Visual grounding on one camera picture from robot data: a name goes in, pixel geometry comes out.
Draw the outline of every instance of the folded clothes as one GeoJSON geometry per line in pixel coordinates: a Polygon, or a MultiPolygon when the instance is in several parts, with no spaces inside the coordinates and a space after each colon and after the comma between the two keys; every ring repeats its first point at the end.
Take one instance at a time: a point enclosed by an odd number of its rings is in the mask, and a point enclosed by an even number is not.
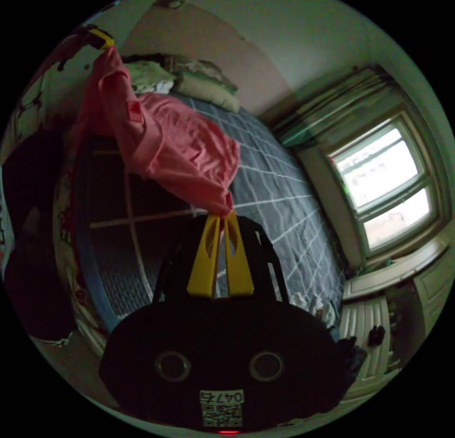
{"type": "Polygon", "coordinates": [[[239,144],[180,100],[136,96],[115,46],[93,64],[72,138],[115,137],[129,173],[153,179],[178,198],[216,215],[233,209],[228,187],[239,144]]]}

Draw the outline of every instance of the mattress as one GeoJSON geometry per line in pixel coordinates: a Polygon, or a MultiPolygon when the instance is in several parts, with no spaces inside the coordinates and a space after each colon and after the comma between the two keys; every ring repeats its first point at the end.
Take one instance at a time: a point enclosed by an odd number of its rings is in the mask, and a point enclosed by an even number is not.
{"type": "MultiPolygon", "coordinates": [[[[241,164],[230,187],[235,210],[260,223],[273,242],[290,302],[309,311],[318,300],[339,312],[346,261],[298,160],[244,109],[235,114],[175,96],[239,142],[241,164]]],[[[93,136],[84,142],[73,187],[73,246],[102,327],[111,332],[151,303],[163,256],[203,211],[154,181],[125,175],[113,139],[93,136]]],[[[217,297],[227,295],[223,249],[217,297]]]]}

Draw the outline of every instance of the bed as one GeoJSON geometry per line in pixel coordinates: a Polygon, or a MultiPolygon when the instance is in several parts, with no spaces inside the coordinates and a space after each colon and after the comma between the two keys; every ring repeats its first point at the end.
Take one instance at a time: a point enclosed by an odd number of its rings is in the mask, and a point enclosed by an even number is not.
{"type": "MultiPolygon", "coordinates": [[[[290,302],[307,311],[330,304],[339,317],[346,260],[298,160],[243,108],[232,113],[173,96],[240,143],[230,188],[235,210],[273,242],[290,302]]],[[[97,353],[122,319],[151,302],[166,249],[201,212],[154,181],[125,176],[113,139],[93,136],[69,152],[55,194],[57,264],[79,329],[97,353]]],[[[216,291],[227,295],[222,251],[216,291]]]]}

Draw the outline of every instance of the printed number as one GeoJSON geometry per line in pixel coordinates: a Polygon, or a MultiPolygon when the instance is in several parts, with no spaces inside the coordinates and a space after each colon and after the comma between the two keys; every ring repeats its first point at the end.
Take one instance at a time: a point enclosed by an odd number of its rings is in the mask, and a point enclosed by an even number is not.
{"type": "Polygon", "coordinates": [[[200,391],[201,403],[243,403],[243,391],[200,391]]]}

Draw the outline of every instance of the sticker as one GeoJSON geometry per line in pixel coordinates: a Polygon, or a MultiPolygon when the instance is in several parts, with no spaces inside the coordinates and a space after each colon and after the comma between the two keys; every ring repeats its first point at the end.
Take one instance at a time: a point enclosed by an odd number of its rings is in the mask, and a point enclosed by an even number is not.
{"type": "Polygon", "coordinates": [[[243,389],[237,391],[200,391],[204,427],[242,427],[243,389]]]}

